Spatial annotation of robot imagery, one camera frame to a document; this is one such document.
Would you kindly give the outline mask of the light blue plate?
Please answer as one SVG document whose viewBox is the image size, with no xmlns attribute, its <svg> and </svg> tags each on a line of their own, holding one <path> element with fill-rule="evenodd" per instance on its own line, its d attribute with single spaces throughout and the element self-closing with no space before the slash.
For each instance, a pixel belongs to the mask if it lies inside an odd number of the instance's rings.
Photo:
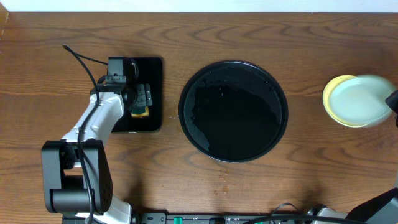
<svg viewBox="0 0 398 224">
<path fill-rule="evenodd" d="M 393 113 L 385 99 L 397 88 L 386 78 L 359 75 L 339 84 L 330 97 L 334 114 L 354 124 L 375 126 Z"/>
</svg>

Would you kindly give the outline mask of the yellow plate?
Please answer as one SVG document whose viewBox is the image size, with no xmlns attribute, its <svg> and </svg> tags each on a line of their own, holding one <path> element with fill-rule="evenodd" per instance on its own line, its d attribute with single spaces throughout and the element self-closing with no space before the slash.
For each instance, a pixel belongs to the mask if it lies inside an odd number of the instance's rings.
<svg viewBox="0 0 398 224">
<path fill-rule="evenodd" d="M 330 118 L 332 118 L 337 123 L 339 123 L 343 126 L 350 127 L 350 128 L 363 128 L 363 127 L 367 126 L 368 124 L 367 123 L 354 124 L 354 123 L 344 121 L 343 119 L 337 117 L 336 114 L 334 114 L 334 112 L 332 111 L 331 106 L 330 106 L 330 97 L 331 97 L 331 94 L 333 93 L 333 91 L 335 90 L 335 88 L 339 84 L 341 84 L 347 80 L 354 79 L 354 78 L 356 78 L 356 76 L 354 76 L 354 75 L 340 75 L 340 76 L 337 76 L 337 77 L 331 79 L 326 84 L 325 88 L 323 89 L 323 95 L 322 95 L 323 105 L 324 105 L 325 111 L 328 113 Z"/>
</svg>

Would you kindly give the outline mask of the green yellow sponge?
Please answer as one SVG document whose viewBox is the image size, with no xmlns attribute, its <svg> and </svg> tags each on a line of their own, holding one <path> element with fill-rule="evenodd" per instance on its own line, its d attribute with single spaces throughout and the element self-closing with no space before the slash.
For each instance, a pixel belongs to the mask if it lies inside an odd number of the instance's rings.
<svg viewBox="0 0 398 224">
<path fill-rule="evenodd" d="M 148 106 L 139 106 L 131 108 L 131 116 L 133 118 L 143 118 L 150 116 L 150 111 Z"/>
</svg>

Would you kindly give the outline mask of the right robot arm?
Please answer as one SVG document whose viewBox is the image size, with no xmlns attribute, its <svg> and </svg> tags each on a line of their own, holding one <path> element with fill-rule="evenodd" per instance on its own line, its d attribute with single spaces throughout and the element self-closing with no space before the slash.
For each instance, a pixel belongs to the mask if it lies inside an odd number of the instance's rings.
<svg viewBox="0 0 398 224">
<path fill-rule="evenodd" d="M 313 207 L 307 212 L 308 215 L 349 219 L 363 223 L 385 224 L 397 223 L 397 183 L 396 186 L 371 199 L 358 205 L 349 213 L 337 212 L 324 205 Z"/>
</svg>

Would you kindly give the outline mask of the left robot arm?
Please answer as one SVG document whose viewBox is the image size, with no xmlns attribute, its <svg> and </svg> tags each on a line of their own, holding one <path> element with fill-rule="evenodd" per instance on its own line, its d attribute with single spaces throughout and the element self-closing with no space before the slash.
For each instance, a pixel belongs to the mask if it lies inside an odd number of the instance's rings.
<svg viewBox="0 0 398 224">
<path fill-rule="evenodd" d="M 151 89 L 161 89 L 162 61 L 157 57 L 110 57 L 108 72 L 94 80 L 90 102 L 63 138 L 42 146 L 44 203 L 66 222 L 134 223 L 132 205 L 113 194 L 105 144 L 111 133 L 150 131 Z"/>
</svg>

